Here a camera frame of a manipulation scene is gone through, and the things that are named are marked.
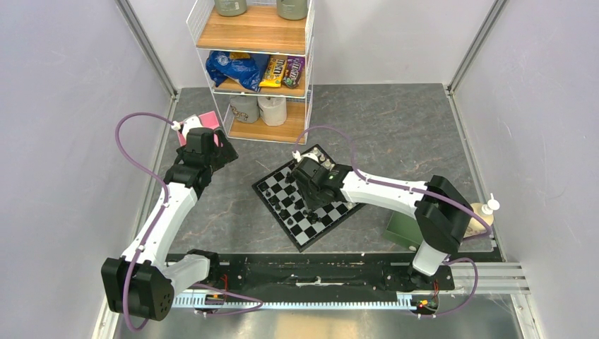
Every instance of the white wall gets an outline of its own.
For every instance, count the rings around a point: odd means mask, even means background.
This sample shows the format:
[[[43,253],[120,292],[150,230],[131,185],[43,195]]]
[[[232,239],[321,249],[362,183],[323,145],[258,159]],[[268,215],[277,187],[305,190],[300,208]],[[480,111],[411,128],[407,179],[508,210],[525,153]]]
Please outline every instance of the white wall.
[[[315,0],[314,81],[448,83],[492,3]],[[175,86],[206,86],[185,24],[194,0],[131,0],[131,5]]]
[[[457,92],[547,338],[599,331],[599,4],[509,1]]]
[[[148,182],[114,126],[169,98],[113,1],[2,1],[0,44],[0,336],[89,338]],[[132,121],[125,147],[149,163],[161,128]]]

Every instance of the white canister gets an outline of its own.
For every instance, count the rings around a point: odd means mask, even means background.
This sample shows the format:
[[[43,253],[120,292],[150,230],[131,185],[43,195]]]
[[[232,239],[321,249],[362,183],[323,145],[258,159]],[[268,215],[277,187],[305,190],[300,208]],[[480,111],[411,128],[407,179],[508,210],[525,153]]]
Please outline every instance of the white canister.
[[[284,97],[258,97],[260,117],[269,126],[282,125],[287,120],[287,100]]]
[[[251,124],[260,117],[258,110],[258,100],[253,95],[232,95],[231,110],[235,119]]]

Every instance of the white pump head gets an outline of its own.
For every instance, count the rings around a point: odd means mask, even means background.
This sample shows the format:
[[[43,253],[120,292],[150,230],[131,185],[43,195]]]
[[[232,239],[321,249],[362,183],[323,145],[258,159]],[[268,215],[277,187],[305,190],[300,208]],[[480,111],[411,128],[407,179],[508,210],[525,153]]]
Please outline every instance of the white pump head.
[[[480,208],[482,212],[486,215],[493,214],[494,211],[499,210],[500,204],[499,201],[495,200],[493,193],[491,193],[491,199],[487,201],[485,205],[482,205]]]

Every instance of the pink object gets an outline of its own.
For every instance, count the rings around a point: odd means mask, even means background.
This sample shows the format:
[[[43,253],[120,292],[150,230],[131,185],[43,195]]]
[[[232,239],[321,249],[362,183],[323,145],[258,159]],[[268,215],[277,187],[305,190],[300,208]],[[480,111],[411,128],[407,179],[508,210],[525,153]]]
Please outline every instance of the pink object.
[[[214,111],[198,115],[198,117],[200,118],[202,126],[208,129],[217,129],[218,127],[220,127],[220,123],[218,122],[218,118],[216,117],[216,113]],[[177,136],[179,137],[179,144],[181,146],[185,146],[185,144],[187,144],[187,141],[185,140],[185,137],[183,137],[183,134],[177,133]],[[219,145],[217,136],[214,136],[214,143],[216,145]]]

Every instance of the gray canister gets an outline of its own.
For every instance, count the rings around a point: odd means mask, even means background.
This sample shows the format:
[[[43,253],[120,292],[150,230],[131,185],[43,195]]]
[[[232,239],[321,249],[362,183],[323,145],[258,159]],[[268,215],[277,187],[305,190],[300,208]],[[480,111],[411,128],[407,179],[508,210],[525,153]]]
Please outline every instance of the gray canister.
[[[277,14],[287,20],[302,20],[308,16],[308,0],[277,0]]]
[[[246,0],[214,0],[216,11],[222,16],[240,16],[247,11]]]
[[[231,111],[235,119],[251,124],[260,117],[258,98],[253,95],[232,95]]]

